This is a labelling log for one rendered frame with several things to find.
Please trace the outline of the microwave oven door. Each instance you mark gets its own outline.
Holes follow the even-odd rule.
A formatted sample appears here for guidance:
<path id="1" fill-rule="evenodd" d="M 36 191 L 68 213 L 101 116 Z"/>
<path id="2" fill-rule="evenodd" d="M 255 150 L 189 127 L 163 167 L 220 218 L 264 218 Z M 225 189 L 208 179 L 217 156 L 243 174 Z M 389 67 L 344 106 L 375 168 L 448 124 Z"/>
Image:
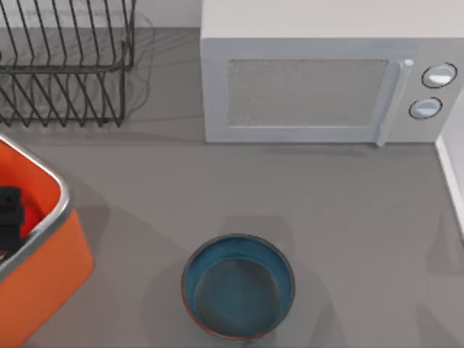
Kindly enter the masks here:
<path id="1" fill-rule="evenodd" d="M 210 143 L 373 143 L 417 43 L 391 38 L 204 38 Z"/>

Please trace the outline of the blue bowl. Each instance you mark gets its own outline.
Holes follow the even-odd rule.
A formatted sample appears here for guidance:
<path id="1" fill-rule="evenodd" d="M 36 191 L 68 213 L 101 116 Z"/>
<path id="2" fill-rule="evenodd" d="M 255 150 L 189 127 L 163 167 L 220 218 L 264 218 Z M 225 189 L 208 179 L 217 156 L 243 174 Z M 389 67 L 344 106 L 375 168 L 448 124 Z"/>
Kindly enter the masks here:
<path id="1" fill-rule="evenodd" d="M 274 331 L 294 303 L 296 281 L 285 255 L 259 236 L 230 233 L 201 245 L 186 261 L 181 298 L 203 331 L 254 341 Z"/>

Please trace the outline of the small microwave knob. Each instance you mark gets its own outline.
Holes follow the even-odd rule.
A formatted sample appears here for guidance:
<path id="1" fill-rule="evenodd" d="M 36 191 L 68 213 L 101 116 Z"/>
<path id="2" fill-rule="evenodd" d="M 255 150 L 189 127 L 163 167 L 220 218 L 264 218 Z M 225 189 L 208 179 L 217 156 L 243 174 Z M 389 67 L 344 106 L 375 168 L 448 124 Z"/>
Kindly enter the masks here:
<path id="1" fill-rule="evenodd" d="M 409 114 L 416 120 L 426 120 L 440 113 L 442 101 L 436 97 L 414 101 L 409 108 Z"/>

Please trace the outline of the orange bin with metal rim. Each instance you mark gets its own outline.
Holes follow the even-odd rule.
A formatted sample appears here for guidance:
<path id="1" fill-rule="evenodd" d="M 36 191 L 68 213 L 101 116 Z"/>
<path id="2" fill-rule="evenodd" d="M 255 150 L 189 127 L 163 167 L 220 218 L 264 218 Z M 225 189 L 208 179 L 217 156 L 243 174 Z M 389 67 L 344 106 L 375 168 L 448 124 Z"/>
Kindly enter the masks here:
<path id="1" fill-rule="evenodd" d="M 66 182 L 5 135 L 0 186 L 21 188 L 43 216 L 17 251 L 0 256 L 0 348 L 18 348 L 87 280 L 93 256 Z"/>

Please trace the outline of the pale microwave oven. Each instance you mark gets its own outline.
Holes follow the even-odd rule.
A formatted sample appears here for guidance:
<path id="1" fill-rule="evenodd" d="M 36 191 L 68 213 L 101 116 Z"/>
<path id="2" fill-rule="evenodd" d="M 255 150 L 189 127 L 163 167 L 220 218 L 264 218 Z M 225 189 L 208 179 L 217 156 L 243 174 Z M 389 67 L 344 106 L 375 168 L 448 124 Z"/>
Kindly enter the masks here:
<path id="1" fill-rule="evenodd" d="M 210 143 L 433 143 L 464 90 L 464 0 L 203 0 Z"/>

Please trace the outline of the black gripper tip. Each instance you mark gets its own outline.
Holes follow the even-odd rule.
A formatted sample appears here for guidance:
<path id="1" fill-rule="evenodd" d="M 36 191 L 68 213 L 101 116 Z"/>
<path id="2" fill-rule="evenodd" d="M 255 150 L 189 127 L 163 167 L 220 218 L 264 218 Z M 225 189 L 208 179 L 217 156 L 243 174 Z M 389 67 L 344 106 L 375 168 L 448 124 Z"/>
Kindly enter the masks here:
<path id="1" fill-rule="evenodd" d="M 16 186 L 0 186 L 0 255 L 22 244 L 21 226 L 25 220 L 22 192 Z"/>

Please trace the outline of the large microwave knob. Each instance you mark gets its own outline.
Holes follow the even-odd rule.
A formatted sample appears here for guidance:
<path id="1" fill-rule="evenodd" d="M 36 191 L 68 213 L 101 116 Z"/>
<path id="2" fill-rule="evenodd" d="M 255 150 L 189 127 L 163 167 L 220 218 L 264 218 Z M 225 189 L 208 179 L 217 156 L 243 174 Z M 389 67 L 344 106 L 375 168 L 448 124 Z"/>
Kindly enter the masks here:
<path id="1" fill-rule="evenodd" d="M 457 68 L 451 63 L 429 67 L 421 77 L 422 84 L 430 89 L 443 88 L 457 77 Z"/>

